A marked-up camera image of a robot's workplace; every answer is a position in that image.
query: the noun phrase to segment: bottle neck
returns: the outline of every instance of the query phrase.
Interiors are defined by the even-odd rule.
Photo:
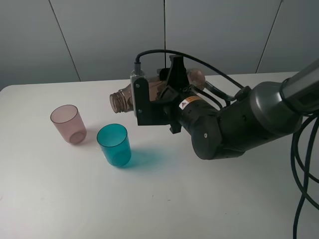
[[[115,92],[110,95],[110,102],[112,109],[115,113],[127,111],[127,104],[121,91]]]

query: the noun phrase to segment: small sticker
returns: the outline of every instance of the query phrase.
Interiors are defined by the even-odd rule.
[[[190,97],[187,97],[185,100],[183,100],[180,104],[179,104],[179,107],[184,110],[184,108],[191,102],[193,101],[197,101],[197,100],[202,100],[201,97],[199,96],[190,96]]]
[[[187,100],[183,100],[180,104],[179,107],[184,110],[184,108],[189,104]]]

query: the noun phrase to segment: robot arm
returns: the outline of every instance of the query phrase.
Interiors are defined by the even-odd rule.
[[[172,133],[184,127],[201,159],[241,156],[296,132],[302,116],[319,109],[319,60],[283,83],[242,88],[231,105],[218,110],[189,85],[183,57],[171,55],[170,59],[170,68],[162,69],[167,75],[166,87],[152,102],[141,64],[136,64],[131,85],[138,125],[170,124]]]

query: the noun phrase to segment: black cable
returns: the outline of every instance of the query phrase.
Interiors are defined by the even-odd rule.
[[[297,170],[296,170],[296,163],[295,163],[295,147],[298,147],[298,141],[296,141],[296,136],[298,136],[298,134],[301,134],[303,132],[303,130],[305,129],[305,127],[314,120],[315,118],[308,118],[302,125],[302,127],[293,135],[293,140],[292,140],[292,146],[291,146],[291,153],[290,153],[290,162],[291,162],[291,168],[292,168],[292,172],[293,172],[293,176],[295,179],[295,182],[299,188],[299,190],[301,191],[301,193],[304,195],[304,197],[316,208],[319,210],[319,204],[317,202],[315,202],[307,193],[307,191],[304,189],[304,187],[302,186],[298,174],[297,174]]]
[[[304,173],[304,189],[305,189],[305,191],[308,190],[310,159],[311,159],[311,154],[312,154],[312,150],[313,150],[318,127],[319,127],[319,119],[317,118],[317,120],[313,126],[313,129],[311,131],[311,134],[310,134],[309,143],[308,143],[308,147],[307,147],[307,153],[306,153],[306,159],[305,159],[305,169],[304,169],[304,172],[305,172]],[[299,221],[300,212],[301,212],[301,209],[304,205],[304,202],[305,202],[305,196],[302,194],[300,201],[299,201],[299,204],[298,204],[298,207],[297,207],[296,214],[295,214],[294,226],[293,226],[293,239],[297,239],[298,221]]]
[[[305,122],[304,122],[304,127],[302,129],[304,129],[306,126],[309,125],[310,122],[312,122],[315,118],[312,117],[312,118],[308,118]],[[299,138],[300,138],[300,135],[301,135],[301,132],[299,133],[296,133],[296,142],[299,142]],[[295,158],[297,160],[297,163],[299,164],[300,168],[305,171],[305,167],[304,167],[304,164],[303,162],[301,161],[301,158],[300,158],[300,154],[299,154],[299,149],[298,149],[298,146],[294,146],[294,154],[295,154]],[[314,177],[311,173],[309,173],[309,177],[314,180],[316,183],[319,183],[319,179]]]
[[[225,100],[225,101],[235,101],[235,97],[233,96],[229,96],[228,94],[222,92],[220,89],[218,89],[217,87],[213,86],[211,83],[209,83],[208,81],[205,82],[205,88],[213,93],[215,96]]]
[[[230,101],[225,101],[226,107],[230,106]]]
[[[223,106],[221,105],[221,103],[215,99],[213,96],[211,96],[210,94],[206,93],[205,91],[202,91],[201,89],[197,88],[195,85],[191,85],[191,88],[193,90],[195,90],[196,92],[200,93],[201,95],[209,98],[211,101],[213,101],[215,104],[218,105],[219,109],[221,110],[223,108]]]
[[[201,61],[193,56],[187,55],[185,53],[179,52],[179,51],[172,51],[172,50],[163,50],[163,49],[155,49],[155,50],[149,50],[149,51],[144,51],[141,52],[140,54],[138,54],[136,56],[135,59],[135,63],[139,64],[140,63],[140,57],[148,55],[148,54],[153,54],[153,53],[170,53],[170,54],[175,54],[175,55],[179,55],[179,56],[183,56],[186,57],[188,59],[191,59],[193,61],[196,61],[206,67],[208,67],[209,69],[213,70],[214,72],[218,73],[219,75],[221,75],[222,77],[226,78],[227,80],[229,80],[231,83],[233,83],[235,86],[239,87],[240,89],[244,88],[241,84],[239,84],[237,81],[235,81],[234,79],[232,79],[231,77],[227,76],[225,73],[223,73],[222,71],[218,70],[217,68],[213,67],[212,65],[209,65],[208,63]]]

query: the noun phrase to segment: white table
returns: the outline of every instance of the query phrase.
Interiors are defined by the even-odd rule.
[[[251,87],[293,73],[234,75]],[[229,94],[237,89],[207,77]],[[291,137],[242,157],[201,160],[185,130],[137,126],[113,113],[109,95],[128,80],[10,86],[0,92],[0,239],[290,239],[300,192],[289,159]],[[78,107],[88,130],[67,144],[49,119],[58,106]],[[131,167],[108,164],[98,130],[123,124]],[[306,138],[302,137],[301,152]],[[311,171],[319,174],[318,153]],[[319,199],[318,187],[310,194]],[[319,235],[319,212],[308,202],[299,238]]]

